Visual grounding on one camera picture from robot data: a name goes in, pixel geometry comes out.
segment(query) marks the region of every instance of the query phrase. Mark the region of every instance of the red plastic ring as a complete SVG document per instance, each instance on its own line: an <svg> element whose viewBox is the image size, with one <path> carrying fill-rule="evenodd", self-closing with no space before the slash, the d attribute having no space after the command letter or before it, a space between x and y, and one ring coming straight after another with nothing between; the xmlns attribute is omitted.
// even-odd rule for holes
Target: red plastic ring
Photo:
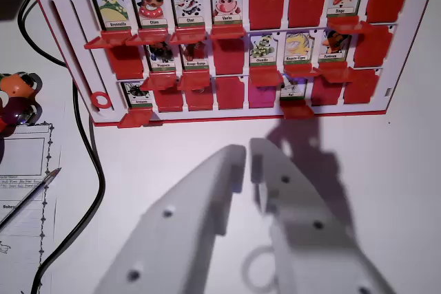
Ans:
<svg viewBox="0 0 441 294"><path fill-rule="evenodd" d="M98 97L99 96L103 96L107 100L107 103L104 104L104 105L100 104L98 102ZM105 92L94 92L91 95L91 99L92 99L93 106L95 106L97 108L107 109L107 108L111 108L111 106L112 106L112 102L110 101L110 97Z"/></svg>

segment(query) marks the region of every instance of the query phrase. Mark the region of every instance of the white desk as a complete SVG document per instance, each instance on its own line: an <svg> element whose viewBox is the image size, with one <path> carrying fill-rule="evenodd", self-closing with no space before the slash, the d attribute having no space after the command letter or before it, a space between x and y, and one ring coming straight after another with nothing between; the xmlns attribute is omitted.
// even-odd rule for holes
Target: white desk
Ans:
<svg viewBox="0 0 441 294"><path fill-rule="evenodd" d="M152 202L221 147L232 143L248 146L252 137L270 136L281 140L287 152L291 147L296 162L305 174L313 175L311 179L337 211L345 214L345 209L350 210L361 247L397 293L438 294L440 14L441 0L430 0L383 116L95 128L106 195L95 219L52 265L52 292L92 293ZM29 16L28 29L44 50L61 58L38 7ZM74 124L70 77L65 69L33 52L15 21L2 21L0 31L2 72L34 71L43 81L57 80L66 90L55 226L55 242L60 243L90 205L98 185ZM83 118L87 123L87 114ZM254 249L270 243L268 220L258 214L252 189L247 167L243 192L233 199L227 236L216 241L207 294L251 293L241 280L240 268ZM260 277L258 283L271 278L271 264L267 256L252 268L252 275Z"/></svg>

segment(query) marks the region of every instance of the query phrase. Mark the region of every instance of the black cable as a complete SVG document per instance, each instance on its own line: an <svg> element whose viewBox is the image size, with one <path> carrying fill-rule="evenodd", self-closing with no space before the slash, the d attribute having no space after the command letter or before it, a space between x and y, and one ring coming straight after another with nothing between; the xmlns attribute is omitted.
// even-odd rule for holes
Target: black cable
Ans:
<svg viewBox="0 0 441 294"><path fill-rule="evenodd" d="M44 52L41 48L39 48L26 32L25 21L23 20L23 13L25 12L25 9L28 6L29 2L30 0L25 0L20 7L18 24L21 34L23 35L24 39L29 43L29 45L41 56L44 56L47 60L52 61L53 63L56 63L61 67L66 67L66 64L63 61L54 58L53 56L51 56L50 54ZM78 105L78 89L76 88L75 82L72 82L72 97L74 103L74 115L75 115L76 126L78 127L78 131L80 133L81 139L83 140L84 146L89 154L90 160L92 161L95 167L99 181L99 188L98 188L98 192L96 193L96 197L94 201L92 202L92 204L90 205L89 209L86 211L84 216L80 219L78 224L75 226L75 228L73 228L73 230L69 232L69 234L64 238L64 240L60 243L60 245L49 255L48 258L45 259L45 261L38 268L37 273L34 276L34 281L32 283L31 294L37 294L39 287L41 285L41 278L43 277L43 274L46 272L48 267L53 263L53 261L55 261L67 248L69 248L69 246L78 238L81 232L83 232L84 228L86 228L86 226L94 217L96 211L98 210L101 204L101 201L103 201L104 198L105 177L104 177L103 168L101 167L101 162L98 157L98 152L96 151L93 126L90 125L89 127L91 133L90 140L92 142L92 146L91 146L88 137L84 132L83 123L81 122L81 116Z"/></svg>
<svg viewBox="0 0 441 294"><path fill-rule="evenodd" d="M25 26L25 20L23 19L23 15L25 13L26 7L28 6L30 0L24 0L24 2L21 4L21 7L19 9L19 14L17 15L17 23L19 25L20 33L23 36L23 38L28 42L29 46L34 49L35 52L40 54L41 56L44 56L47 60L55 63L56 65L60 65L61 67L66 67L66 64L58 60L57 58L53 57L52 55L44 52L40 47L34 43L34 41L29 37L28 32L26 31Z"/></svg>

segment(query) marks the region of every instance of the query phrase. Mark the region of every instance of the white plastic frame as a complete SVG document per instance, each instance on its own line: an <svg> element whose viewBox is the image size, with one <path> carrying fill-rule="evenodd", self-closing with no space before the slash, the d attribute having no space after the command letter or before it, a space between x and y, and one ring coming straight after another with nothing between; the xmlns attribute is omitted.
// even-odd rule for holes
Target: white plastic frame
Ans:
<svg viewBox="0 0 441 294"><path fill-rule="evenodd" d="M243 27L247 33L249 30L249 19L248 19L248 1L243 0ZM366 19L365 12L368 0L361 0L358 9L358 15L360 20ZM71 74L78 85L81 95L85 101L86 107L91 113L95 123L115 123L119 122L122 117L127 113L127 105L123 100L121 91L118 88L116 77L112 73L110 65L108 63L107 57L104 50L84 50L83 46L88 41L91 41L95 37L100 35L101 27L99 27L98 21L96 20L96 13L94 7L90 0L39 0L43 11L48 19L48 23L54 33L55 38L59 44L63 57L68 64ZM343 103L342 95L344 94L344 88L342 89L342 94L337 105L325 105L319 107L313 107L315 113L347 113L347 112L369 112L369 111L382 111L387 108L389 104L389 99L391 93L387 94L387 91L391 91L396 86L398 77L401 73L402 67L404 65L405 59L409 52L413 36L416 32L418 24L420 22L424 6L427 0L406 0L404 7L398 20L396 22L390 23L394 25L393 31L394 36L389 49L387 58L385 59L381 69L380 80L376 88L376 92L371 98L369 104L354 104L345 105ZM287 28L287 13L288 13L288 3L289 0L284 0L283 17L281 20L281 27L275 31L280 32L280 36L286 31L295 31L297 29ZM320 18L320 26L314 27L314 29L325 28L327 24L326 18L326 4L323 9L322 16ZM130 16L130 23L132 25L132 34L136 34L138 31L138 24L135 17L135 11L133 8L132 0L126 1L127 12ZM174 32L174 17L173 12L167 8L167 22L169 33ZM204 20L206 35L209 36L212 29L212 17L211 17L211 0L204 0ZM216 105L216 86L214 85L214 99L215 105L212 111L197 111L189 112L185 104L182 112L168 112L160 113L157 108L154 107L154 114L152 120L181 120L181 119L192 119L192 118L222 118L222 117L246 117L246 116L278 116L282 115L281 109L278 105L278 95L274 108L262 108L262 109L249 109L247 104L247 58L249 57L249 50L247 49L247 40L249 35L244 37L245 41L245 67L242 75L244 76L245 83L245 102L243 109L230 109L230 110L217 110ZM348 65L353 65L353 47L355 45L356 38L352 38L351 48L347 55ZM211 51L211 41L207 39L208 50L209 50L209 64L210 64L210 74L214 77L214 61L212 58ZM182 68L178 68L180 61L178 60L178 54L176 56L176 73L178 76L181 75ZM282 69L283 66L283 55L280 55L280 50L278 50L279 56L282 56L281 62L277 62L278 69ZM143 65L144 65L144 77L147 77L148 66L146 65L145 55L143 55ZM308 98L311 94L312 79L308 80L306 97ZM97 109L92 105L90 100L90 92L106 92L112 100L112 108L109 109Z"/></svg>

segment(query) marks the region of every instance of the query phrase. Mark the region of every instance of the paper sheet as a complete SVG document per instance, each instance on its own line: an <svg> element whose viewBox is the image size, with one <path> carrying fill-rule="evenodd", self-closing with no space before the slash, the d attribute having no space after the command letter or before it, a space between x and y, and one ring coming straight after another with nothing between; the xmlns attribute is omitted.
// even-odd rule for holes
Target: paper sheet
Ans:
<svg viewBox="0 0 441 294"><path fill-rule="evenodd" d="M59 131L60 127L43 121L18 127L13 135L4 138L0 218L59 166ZM54 196L48 198L49 190L50 187L42 191L0 232L0 293L28 294L38 266L53 249L56 200ZM49 273L42 284L40 293L50 293Z"/></svg>

